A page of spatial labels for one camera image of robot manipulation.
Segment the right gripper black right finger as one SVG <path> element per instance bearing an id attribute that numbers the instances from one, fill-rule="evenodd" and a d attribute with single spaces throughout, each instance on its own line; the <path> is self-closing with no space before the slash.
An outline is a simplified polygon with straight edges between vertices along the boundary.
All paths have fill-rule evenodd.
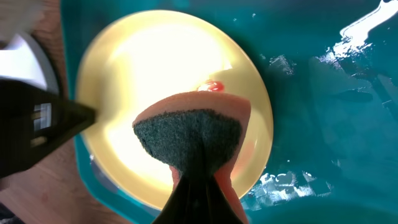
<path id="1" fill-rule="evenodd" d="M 200 189 L 198 222 L 204 224 L 243 224 L 229 205 L 216 179 L 212 176 Z"/>

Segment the yellow plate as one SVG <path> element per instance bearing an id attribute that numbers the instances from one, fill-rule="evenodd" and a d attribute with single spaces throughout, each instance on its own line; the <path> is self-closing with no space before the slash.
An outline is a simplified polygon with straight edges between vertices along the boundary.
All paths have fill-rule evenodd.
<path id="1" fill-rule="evenodd" d="M 161 209 L 172 192 L 169 167 L 152 158 L 132 123 L 150 105 L 177 93 L 220 88 L 251 103 L 251 117 L 231 180 L 238 197 L 256 184 L 273 138 L 272 108 L 257 68 L 212 24 L 176 11 L 144 11 L 103 29 L 86 50 L 77 102 L 96 111 L 82 133 L 110 181 L 134 199 Z"/>

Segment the pink green sponge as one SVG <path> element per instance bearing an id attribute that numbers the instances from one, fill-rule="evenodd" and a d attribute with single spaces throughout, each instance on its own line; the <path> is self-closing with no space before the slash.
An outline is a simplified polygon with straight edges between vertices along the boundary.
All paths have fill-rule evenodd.
<path id="1" fill-rule="evenodd" d="M 247 99 L 227 93 L 193 91 L 170 96 L 148 107 L 137 116 L 132 128 L 145 151 L 169 165 L 173 191 L 182 176 L 201 188 L 213 176 L 235 214 L 247 223 L 232 187 L 231 173 L 250 114 Z"/>

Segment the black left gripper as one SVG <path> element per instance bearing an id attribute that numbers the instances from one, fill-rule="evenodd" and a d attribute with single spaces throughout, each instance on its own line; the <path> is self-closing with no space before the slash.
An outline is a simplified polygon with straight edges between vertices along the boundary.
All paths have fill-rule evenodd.
<path id="1" fill-rule="evenodd" d="M 94 123 L 92 108 L 2 78 L 1 177 L 30 169 Z"/>

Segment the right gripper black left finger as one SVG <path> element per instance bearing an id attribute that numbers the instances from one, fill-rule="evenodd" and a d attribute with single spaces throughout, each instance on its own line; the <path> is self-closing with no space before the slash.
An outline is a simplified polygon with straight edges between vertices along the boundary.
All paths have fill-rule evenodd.
<path id="1" fill-rule="evenodd" d="M 201 218 L 201 185 L 193 185 L 182 176 L 161 213 L 152 224 L 194 224 Z"/>

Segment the light blue plate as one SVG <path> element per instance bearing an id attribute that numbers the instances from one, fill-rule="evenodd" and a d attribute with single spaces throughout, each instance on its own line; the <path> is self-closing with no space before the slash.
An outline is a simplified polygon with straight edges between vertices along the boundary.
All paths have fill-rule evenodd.
<path id="1" fill-rule="evenodd" d="M 29 34 L 17 34 L 1 50 L 1 78 L 18 80 L 56 95 L 61 94 L 58 76 L 39 43 Z"/>

